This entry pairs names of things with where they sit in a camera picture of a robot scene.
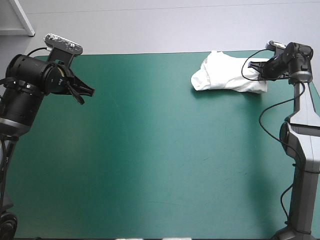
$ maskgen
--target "white cloth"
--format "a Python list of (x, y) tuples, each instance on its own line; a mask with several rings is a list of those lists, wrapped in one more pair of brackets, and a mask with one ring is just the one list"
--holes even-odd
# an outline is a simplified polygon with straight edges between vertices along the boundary
[[(259, 73), (248, 68), (248, 63), (265, 62), (267, 58), (251, 58), (244, 68), (243, 75), (249, 79), (257, 79)], [(266, 93), (266, 81), (250, 81), (242, 77), (241, 68), (246, 58), (232, 57), (222, 51), (212, 51), (202, 62), (200, 70), (191, 77), (195, 90), (231, 89), (238, 92)]]

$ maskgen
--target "green table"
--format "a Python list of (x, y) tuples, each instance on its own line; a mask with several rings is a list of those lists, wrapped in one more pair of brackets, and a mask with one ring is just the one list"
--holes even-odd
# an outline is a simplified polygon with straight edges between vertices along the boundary
[[(20, 138), (7, 179), (16, 237), (262, 239), (284, 226), (280, 194), (293, 160), (258, 116), (293, 87), (283, 80), (265, 94), (197, 92), (190, 78), (208, 54), (76, 58), (72, 69), (95, 96), (83, 106), (47, 96)], [(287, 103), (268, 112), (267, 128), (278, 135), (292, 111)], [(319, 225), (317, 198), (316, 237)]]

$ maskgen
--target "gray floor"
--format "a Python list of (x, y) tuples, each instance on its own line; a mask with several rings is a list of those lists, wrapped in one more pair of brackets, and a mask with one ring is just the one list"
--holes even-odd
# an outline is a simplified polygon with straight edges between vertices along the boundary
[(55, 33), (84, 54), (263, 49), (275, 40), (314, 49), (320, 89), (320, 0), (20, 0), (36, 35), (0, 36), (0, 76), (10, 59)]

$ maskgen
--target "white towel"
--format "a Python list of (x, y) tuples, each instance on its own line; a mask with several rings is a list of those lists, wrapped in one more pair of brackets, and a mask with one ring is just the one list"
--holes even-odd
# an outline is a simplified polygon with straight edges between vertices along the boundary
[[(248, 68), (248, 63), (266, 62), (268, 58), (251, 58), (244, 68), (243, 75), (249, 79), (258, 79), (259, 73)], [(212, 51), (202, 62), (200, 70), (191, 77), (195, 90), (231, 89), (238, 92), (266, 93), (267, 82), (250, 81), (242, 77), (241, 68), (246, 58), (232, 57), (222, 51)]]

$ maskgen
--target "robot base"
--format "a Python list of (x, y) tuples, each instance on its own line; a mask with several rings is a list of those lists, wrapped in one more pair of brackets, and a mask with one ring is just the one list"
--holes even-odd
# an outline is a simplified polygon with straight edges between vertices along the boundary
[(316, 238), (311, 234), (298, 232), (288, 225), (277, 231), (270, 240), (316, 240)]

